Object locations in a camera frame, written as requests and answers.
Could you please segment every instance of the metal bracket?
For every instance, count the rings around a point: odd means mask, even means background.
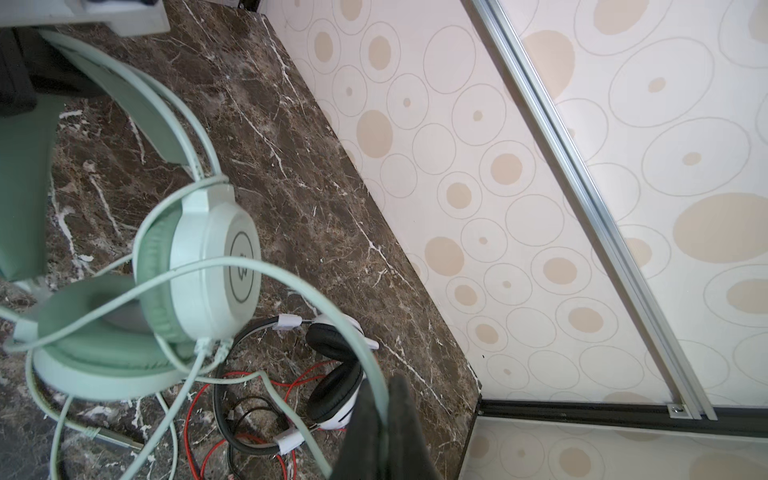
[[[671,419],[693,420],[694,416],[688,411],[688,407],[679,403],[668,403],[667,410],[670,412]]]

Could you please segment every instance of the wall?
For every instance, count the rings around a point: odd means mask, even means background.
[[[768,2],[504,4],[710,401],[768,405]]]
[[[463,480],[764,480],[765,439],[479,418]]]
[[[484,397],[670,400],[458,0],[266,15]]]

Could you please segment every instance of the green ear cushion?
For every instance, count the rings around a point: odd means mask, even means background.
[[[59,331],[133,286],[133,279],[122,275],[104,275],[66,286],[37,310],[38,335]],[[66,366],[98,375],[146,376],[174,368],[151,333],[130,332],[101,320],[43,348]],[[194,356],[193,342],[175,345],[174,349],[182,359]]]
[[[163,212],[147,230],[139,247],[139,257],[134,260],[139,283],[166,273],[170,268],[170,248],[174,242],[174,233],[180,218],[181,204],[177,204]],[[176,318],[169,282],[142,293],[139,300],[144,318],[157,335],[171,343],[192,340]]]

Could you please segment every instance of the metal rail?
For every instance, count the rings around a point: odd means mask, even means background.
[[[480,24],[475,25],[478,32],[483,36],[485,30],[487,37],[484,40],[495,47],[498,53],[496,61],[503,64],[498,65],[502,77],[507,73],[513,80],[511,84],[508,82],[508,86],[513,98],[518,100],[528,128],[539,139],[545,159],[667,380],[675,401],[693,419],[701,419],[704,414],[709,420],[717,420],[707,394],[627,248],[503,8],[498,0],[464,0],[464,3],[475,23]]]

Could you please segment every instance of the wallpaper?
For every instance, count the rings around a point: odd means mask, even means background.
[[[462,480],[763,480],[765,439],[480,417]]]
[[[525,23],[541,8],[516,5]],[[485,398],[670,401],[458,0],[271,0],[266,15]],[[538,62],[553,93],[570,87],[572,45],[528,39],[555,55]]]
[[[710,401],[768,406],[768,2],[505,9]]]

